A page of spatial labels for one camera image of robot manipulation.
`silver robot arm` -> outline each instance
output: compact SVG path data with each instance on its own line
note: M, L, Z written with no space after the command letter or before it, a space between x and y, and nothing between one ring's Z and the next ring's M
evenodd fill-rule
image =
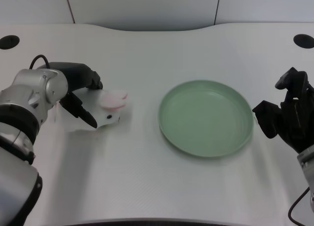
M0 92L0 226L22 226L39 198L42 178L31 164L48 110L60 101L76 118L97 127L72 93L82 87L103 88L98 74L86 65L51 62L21 70Z

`plate rim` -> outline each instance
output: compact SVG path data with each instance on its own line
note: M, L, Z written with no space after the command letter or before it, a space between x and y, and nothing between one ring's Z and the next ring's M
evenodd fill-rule
M197 155L197 154L195 154L195 153L191 153L191 152L189 152L189 151L186 151L186 150L181 149L178 145L174 144L174 143L171 141L171 139L166 135L166 132L163 130L162 125L161 125L161 120L160 120L160 119L161 119L161 117L160 117L161 106L162 106L164 100L166 99L167 95L168 95L170 92L172 92L173 90L175 90L177 87L180 87L180 86L182 86L182 85L184 85L184 84L193 83L193 82L210 82L210 83L216 83L216 84L224 85L224 86L228 87L229 89L232 89L233 91L235 91L237 94L239 94L240 97L241 97L241 98L245 101L245 103L248 105L248 107L249 107L249 109L250 109L250 111L251 111L251 122L250 122L251 128L250 128L250 132L249 132L249 134L247 135L247 137L245 138L245 140L244 140L240 145L238 145L238 147L235 148L234 150L232 150L232 151L230 151L230 152L228 152L228 153L225 153L225 154L220 154L220 155L210 155L210 156ZM244 147L244 146L248 143L248 141L251 139L252 134L253 134L253 129L254 129L254 114L253 114L252 108L251 108L250 104L247 102L247 100L242 96L241 93L239 93L239 92L238 92L237 90L235 90L234 88L232 88L232 87L230 87L230 86L228 86L228 85L225 85L225 84L223 84L223 83L221 83L221 82L217 82L217 81L213 81L213 80L191 80L191 81L183 82L183 83L181 83L181 84L178 84L178 85L174 86L172 89L170 89L170 90L163 96L163 98L162 98L162 100L161 100L161 102L160 102L159 108L158 108L158 124L159 124L159 128L160 128L162 134L164 135L164 137L165 137L174 147L176 147L176 148L179 149L180 151L185 152L185 153L188 153L188 154L193 155L193 156L202 157L202 158L216 158L216 157L223 157L223 156L228 156L228 155L230 155L230 154L233 154L233 153L237 152L238 150L240 150L242 147Z

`black cable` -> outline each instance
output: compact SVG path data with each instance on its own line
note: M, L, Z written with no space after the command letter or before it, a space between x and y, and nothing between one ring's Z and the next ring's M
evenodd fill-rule
M35 57L35 58L33 59L33 61L31 62L30 66L29 66L29 69L31 70L31 69L33 68L35 62L36 62L39 58L44 59L45 64L46 64L46 68L47 68L47 69L50 69L49 62L48 62L47 58L46 58L44 55L38 55L37 57Z
M310 190L310 187L308 187L304 193L302 193L302 195L292 204L292 206L290 207L289 211L288 211L288 218L291 220L291 222L293 222L295 225L298 225L298 226L305 226L299 222L297 222L296 220L294 220L292 217L291 217L291 213L293 211L293 209L295 208L295 206L297 205L297 203L299 203L299 201L309 192Z

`green plate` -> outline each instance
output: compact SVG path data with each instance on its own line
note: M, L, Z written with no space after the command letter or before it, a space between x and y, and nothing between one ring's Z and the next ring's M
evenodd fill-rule
M190 81L163 98L159 126L177 148L201 157L239 150L250 139L253 115L234 89L213 81Z

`white plush rabbit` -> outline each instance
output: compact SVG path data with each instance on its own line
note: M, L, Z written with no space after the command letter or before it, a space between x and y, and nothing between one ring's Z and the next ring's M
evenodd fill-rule
M126 105L127 93L113 90L92 90L81 88L73 92L82 102L83 108L96 120L97 128L119 121L121 108ZM56 119L66 131L96 130L81 118L75 118L59 103L56 105Z

